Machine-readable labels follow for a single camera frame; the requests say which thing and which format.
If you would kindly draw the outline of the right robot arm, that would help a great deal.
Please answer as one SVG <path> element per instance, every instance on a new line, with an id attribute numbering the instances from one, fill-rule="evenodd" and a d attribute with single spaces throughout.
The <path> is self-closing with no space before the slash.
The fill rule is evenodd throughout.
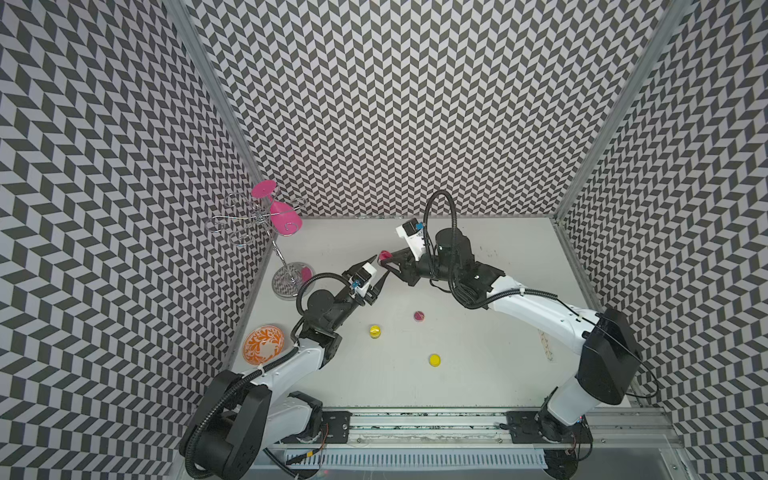
<path id="1" fill-rule="evenodd" d="M 406 221 L 396 233 L 406 248 L 380 255 L 379 263 L 402 282 L 443 282 L 461 307 L 509 315 L 577 355 L 575 373 L 552 390 L 532 418 L 544 442 L 576 442 L 588 412 L 600 404 L 619 405 L 629 396 L 645 362 L 623 312 L 578 308 L 478 261 L 470 239 L 458 227 L 456 203 L 446 190 L 433 193 L 422 218 Z"/>

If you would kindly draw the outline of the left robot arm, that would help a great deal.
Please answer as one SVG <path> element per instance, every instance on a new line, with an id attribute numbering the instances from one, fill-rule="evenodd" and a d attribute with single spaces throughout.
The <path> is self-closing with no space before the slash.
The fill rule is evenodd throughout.
<path id="1" fill-rule="evenodd" d="M 297 293 L 290 349 L 245 373 L 214 377 L 179 444 L 190 478 L 240 479 L 273 444 L 321 437 L 322 402 L 295 386 L 333 359 L 345 320 L 375 303 L 386 281 L 377 263 L 372 256 L 341 274 L 312 276 Z"/>

